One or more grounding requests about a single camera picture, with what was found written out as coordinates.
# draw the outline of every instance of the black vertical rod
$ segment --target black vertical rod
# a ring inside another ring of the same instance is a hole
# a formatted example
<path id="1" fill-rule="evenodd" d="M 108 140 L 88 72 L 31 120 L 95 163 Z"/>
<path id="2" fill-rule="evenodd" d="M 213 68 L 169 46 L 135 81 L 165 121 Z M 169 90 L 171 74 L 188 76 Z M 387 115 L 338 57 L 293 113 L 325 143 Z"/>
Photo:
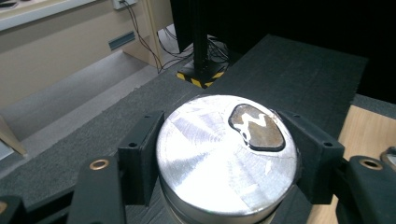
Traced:
<path id="1" fill-rule="evenodd" d="M 202 71 L 207 59 L 205 0 L 190 0 L 190 7 L 193 28 L 194 68 L 196 71 Z"/>

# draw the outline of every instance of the aluminum cylinder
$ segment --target aluminum cylinder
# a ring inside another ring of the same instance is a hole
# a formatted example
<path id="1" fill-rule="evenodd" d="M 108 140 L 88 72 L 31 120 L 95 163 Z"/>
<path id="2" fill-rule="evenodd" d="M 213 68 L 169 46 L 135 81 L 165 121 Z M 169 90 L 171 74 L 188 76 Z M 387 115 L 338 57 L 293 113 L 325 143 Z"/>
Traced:
<path id="1" fill-rule="evenodd" d="M 232 95 L 192 99 L 157 141 L 163 197 L 180 223 L 257 223 L 295 183 L 298 151 L 272 110 Z"/>

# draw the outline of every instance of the wooden surface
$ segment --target wooden surface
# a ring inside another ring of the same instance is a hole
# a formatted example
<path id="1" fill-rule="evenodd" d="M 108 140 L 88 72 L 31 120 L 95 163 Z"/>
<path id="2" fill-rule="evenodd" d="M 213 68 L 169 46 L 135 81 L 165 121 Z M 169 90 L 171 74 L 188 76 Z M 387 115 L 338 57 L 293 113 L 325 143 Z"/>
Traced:
<path id="1" fill-rule="evenodd" d="M 396 119 L 378 115 L 352 105 L 338 141 L 346 148 L 344 158 L 354 155 L 379 160 L 381 152 L 396 146 Z M 338 223 L 335 215 L 337 198 L 331 205 L 314 205 L 307 223 Z"/>
<path id="2" fill-rule="evenodd" d="M 14 133 L 9 129 L 6 121 L 0 116 L 0 141 L 3 141 L 9 147 L 12 147 L 15 151 L 21 155 L 26 154 L 26 150 L 21 145 L 20 141 L 14 135 Z"/>

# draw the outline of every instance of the black granite table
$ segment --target black granite table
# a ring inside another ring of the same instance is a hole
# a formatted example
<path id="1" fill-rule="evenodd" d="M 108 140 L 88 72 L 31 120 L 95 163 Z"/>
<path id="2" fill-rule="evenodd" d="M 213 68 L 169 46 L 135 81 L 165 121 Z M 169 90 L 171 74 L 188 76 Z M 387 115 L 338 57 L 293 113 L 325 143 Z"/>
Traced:
<path id="1" fill-rule="evenodd" d="M 29 206 L 70 188 L 81 164 L 114 154 L 144 113 L 161 109 L 168 116 L 200 94 L 237 95 L 274 110 L 289 110 L 338 138 L 366 63 L 362 57 L 267 35 L 206 90 L 176 78 L 177 68 L 171 68 L 0 179 L 0 192 L 20 195 Z M 305 223 L 310 208 L 294 189 L 276 210 L 273 223 Z M 158 181 L 150 206 L 127 206 L 126 216 L 128 223 L 174 223 Z"/>

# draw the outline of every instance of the electrical outlet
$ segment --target electrical outlet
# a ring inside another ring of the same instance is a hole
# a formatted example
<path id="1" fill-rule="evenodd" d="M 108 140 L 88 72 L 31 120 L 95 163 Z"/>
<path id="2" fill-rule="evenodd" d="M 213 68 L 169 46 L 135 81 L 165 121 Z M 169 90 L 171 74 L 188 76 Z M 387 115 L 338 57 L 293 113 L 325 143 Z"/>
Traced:
<path id="1" fill-rule="evenodd" d="M 137 2 L 137 0 L 112 0 L 114 9 L 120 9 L 128 5 L 132 5 Z"/>

